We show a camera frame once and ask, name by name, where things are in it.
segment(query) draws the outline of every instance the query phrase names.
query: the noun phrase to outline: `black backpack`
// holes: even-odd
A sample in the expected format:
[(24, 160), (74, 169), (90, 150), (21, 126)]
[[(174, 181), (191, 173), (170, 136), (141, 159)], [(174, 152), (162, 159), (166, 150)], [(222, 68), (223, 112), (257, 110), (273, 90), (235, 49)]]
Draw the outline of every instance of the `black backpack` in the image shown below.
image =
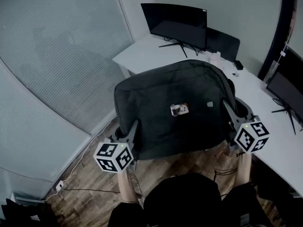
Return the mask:
[[(154, 159), (217, 146), (226, 139), (222, 100), (236, 112), (232, 81), (214, 65), (187, 60), (134, 75), (115, 88), (120, 131), (139, 120), (134, 149)], [(178, 114), (172, 105), (187, 105)]]

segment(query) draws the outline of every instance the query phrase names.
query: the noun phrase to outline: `monitor screen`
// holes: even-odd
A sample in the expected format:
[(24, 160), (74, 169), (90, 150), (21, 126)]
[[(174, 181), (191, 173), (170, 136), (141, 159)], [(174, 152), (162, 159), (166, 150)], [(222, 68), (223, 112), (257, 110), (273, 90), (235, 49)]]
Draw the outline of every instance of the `monitor screen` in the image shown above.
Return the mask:
[(268, 90), (274, 93), (286, 105), (303, 119), (303, 61), (291, 50), (286, 56), (271, 79)]
[(206, 49), (205, 9), (161, 3), (142, 3), (141, 6), (152, 35)]

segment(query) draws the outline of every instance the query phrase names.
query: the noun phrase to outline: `wall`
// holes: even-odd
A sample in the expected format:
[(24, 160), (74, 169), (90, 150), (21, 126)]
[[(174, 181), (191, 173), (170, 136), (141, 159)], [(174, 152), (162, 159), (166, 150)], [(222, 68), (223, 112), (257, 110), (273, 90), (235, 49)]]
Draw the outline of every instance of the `wall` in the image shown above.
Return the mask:
[(258, 74), (271, 46), (281, 0), (156, 0), (207, 10), (208, 27), (239, 38), (237, 59)]
[(288, 45), (303, 58), (303, 0), (298, 0), (294, 31)]
[(129, 30), (136, 42), (145, 35), (149, 34), (145, 16), (143, 14), (141, 3), (153, 3), (154, 0), (119, 0), (125, 15)]

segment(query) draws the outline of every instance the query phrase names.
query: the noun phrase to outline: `white cable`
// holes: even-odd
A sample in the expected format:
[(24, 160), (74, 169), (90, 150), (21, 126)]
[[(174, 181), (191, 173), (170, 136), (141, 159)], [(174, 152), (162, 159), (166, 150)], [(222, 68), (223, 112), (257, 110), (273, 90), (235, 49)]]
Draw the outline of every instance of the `white cable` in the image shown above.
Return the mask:
[[(96, 135), (96, 136), (91, 140), (91, 142), (89, 143), (89, 145), (86, 146), (86, 149), (84, 150), (81, 159), (78, 161), (78, 163), (76, 164), (76, 166), (72, 169), (70, 176), (69, 176), (67, 179), (65, 179), (64, 181), (62, 181), (63, 183), (66, 182), (66, 181), (68, 181), (68, 180), (71, 178), (73, 171), (76, 169), (76, 167), (79, 165), (80, 161), (83, 159), (84, 154), (85, 154), (85, 152), (88, 150), (89, 146), (92, 144), (92, 142), (95, 140), (95, 138), (97, 138), (98, 136), (100, 136), (101, 134), (103, 134), (104, 130), (107, 128), (107, 126), (108, 126), (115, 118), (116, 118), (116, 116), (113, 117), (113, 118), (108, 122), (108, 124), (103, 128), (103, 131), (102, 131), (100, 134)], [(48, 197), (46, 200), (42, 200), (42, 201), (47, 201), (47, 200), (49, 200), (51, 197), (56, 196), (58, 193), (59, 193), (59, 192), (57, 191), (56, 194), (53, 194), (53, 195), (51, 195), (50, 197)]]

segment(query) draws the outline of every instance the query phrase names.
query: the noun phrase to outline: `black and white marker cube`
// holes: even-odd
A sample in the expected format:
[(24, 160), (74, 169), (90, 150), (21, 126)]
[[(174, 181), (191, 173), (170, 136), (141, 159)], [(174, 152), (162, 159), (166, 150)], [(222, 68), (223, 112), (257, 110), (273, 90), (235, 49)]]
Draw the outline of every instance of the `black and white marker cube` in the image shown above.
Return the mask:
[(126, 143), (99, 143), (94, 159), (103, 171), (120, 173), (134, 157)]
[(235, 142), (246, 152), (261, 150), (269, 139), (269, 132), (261, 121), (243, 123)]

